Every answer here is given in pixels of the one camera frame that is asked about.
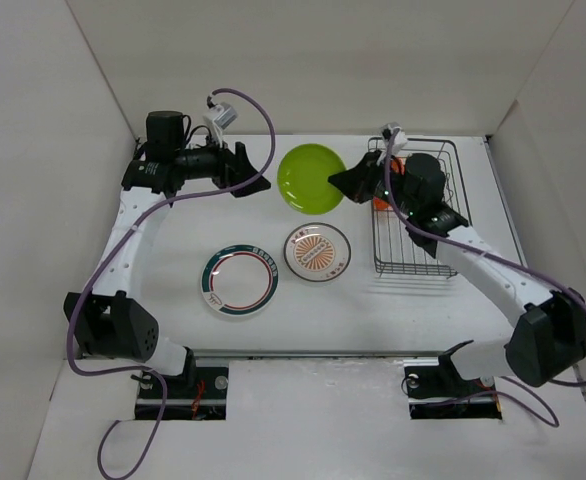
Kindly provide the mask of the orange plastic plate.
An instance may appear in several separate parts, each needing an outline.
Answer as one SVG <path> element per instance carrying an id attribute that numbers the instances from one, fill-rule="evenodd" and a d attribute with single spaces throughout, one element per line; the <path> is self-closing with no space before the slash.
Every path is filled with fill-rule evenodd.
<path id="1" fill-rule="evenodd" d="M 405 158 L 393 157 L 391 161 L 391 170 L 393 172 L 392 177 L 394 177 L 395 175 L 403 175 L 405 172 Z M 391 209 L 391 206 L 388 202 L 378 197 L 375 197 L 373 199 L 373 206 L 374 209 L 378 211 Z"/>

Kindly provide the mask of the green plastic plate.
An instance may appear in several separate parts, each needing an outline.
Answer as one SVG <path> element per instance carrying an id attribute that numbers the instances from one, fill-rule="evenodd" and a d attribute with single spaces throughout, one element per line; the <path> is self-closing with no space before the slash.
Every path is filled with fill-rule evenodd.
<path id="1" fill-rule="evenodd" d="M 293 210 L 323 215 L 335 209 L 344 195 L 328 178 L 343 173 L 346 166 L 330 148 L 307 143 L 294 147 L 281 160 L 277 172 L 279 192 Z"/>

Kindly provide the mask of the white plate teal rim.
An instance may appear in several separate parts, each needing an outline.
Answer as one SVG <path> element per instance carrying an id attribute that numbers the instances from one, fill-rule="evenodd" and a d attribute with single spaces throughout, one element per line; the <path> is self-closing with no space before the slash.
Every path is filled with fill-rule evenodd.
<path id="1" fill-rule="evenodd" d="M 212 255 L 199 281 L 204 302 L 232 317 L 253 315 L 273 299 L 279 284 L 274 258 L 260 247 L 236 244 Z"/>

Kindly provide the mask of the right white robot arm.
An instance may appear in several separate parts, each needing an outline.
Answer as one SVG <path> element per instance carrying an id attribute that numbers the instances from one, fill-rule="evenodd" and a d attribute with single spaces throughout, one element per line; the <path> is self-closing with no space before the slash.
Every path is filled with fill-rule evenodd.
<path id="1" fill-rule="evenodd" d="M 512 327 L 509 340 L 462 342 L 440 355 L 435 381 L 456 394 L 471 380 L 513 375 L 539 387 L 586 357 L 586 315 L 573 293 L 550 288 L 498 260 L 469 221 L 444 200 L 439 161 L 413 154 L 385 164 L 379 151 L 328 181 L 355 203 L 379 199 L 399 208 L 413 243 L 488 298 Z"/>

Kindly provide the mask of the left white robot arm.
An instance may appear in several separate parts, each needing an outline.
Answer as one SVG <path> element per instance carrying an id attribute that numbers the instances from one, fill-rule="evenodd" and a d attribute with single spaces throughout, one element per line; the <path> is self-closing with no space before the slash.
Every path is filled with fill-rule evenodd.
<path id="1" fill-rule="evenodd" d="M 63 310 L 69 326 L 67 360 L 82 370 L 74 351 L 124 359 L 158 375 L 177 397 L 196 387 L 194 354 L 164 337 L 158 321 L 137 300 L 141 277 L 161 223 L 172 206 L 187 200 L 189 180 L 209 179 L 210 196 L 243 198 L 270 189 L 263 170 L 250 162 L 246 147 L 230 147 L 224 132 L 236 119 L 227 103 L 208 105 L 206 140 L 192 146 L 179 111 L 153 111 L 146 118 L 146 140 L 134 154 L 121 183 L 119 212 L 96 270 L 80 292 L 67 294 Z"/>

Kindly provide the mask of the white plate orange sunburst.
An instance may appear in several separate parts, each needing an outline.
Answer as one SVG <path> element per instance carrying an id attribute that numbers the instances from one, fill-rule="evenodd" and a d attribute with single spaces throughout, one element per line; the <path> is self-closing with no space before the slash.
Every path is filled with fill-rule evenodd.
<path id="1" fill-rule="evenodd" d="M 331 282 L 349 267 L 351 244 L 333 225 L 307 223 L 292 231 L 284 242 L 284 260 L 289 270 L 311 283 Z"/>

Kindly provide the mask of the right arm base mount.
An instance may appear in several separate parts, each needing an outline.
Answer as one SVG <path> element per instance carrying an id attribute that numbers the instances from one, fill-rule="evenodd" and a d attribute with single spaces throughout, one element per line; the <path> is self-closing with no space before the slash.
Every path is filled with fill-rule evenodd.
<path id="1" fill-rule="evenodd" d="M 403 370 L 412 420 L 502 419 L 492 378 L 464 380 L 436 359 L 407 361 Z"/>

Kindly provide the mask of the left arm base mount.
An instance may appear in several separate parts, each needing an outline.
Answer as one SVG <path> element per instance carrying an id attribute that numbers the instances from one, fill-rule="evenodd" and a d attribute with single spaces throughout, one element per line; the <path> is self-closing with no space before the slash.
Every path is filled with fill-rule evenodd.
<path id="1" fill-rule="evenodd" d="M 159 413 L 162 387 L 149 373 L 132 375 L 138 383 L 135 420 L 154 420 Z M 197 367 L 194 384 L 166 377 L 167 402 L 163 420 L 222 421 L 226 419 L 229 368 L 206 361 Z"/>

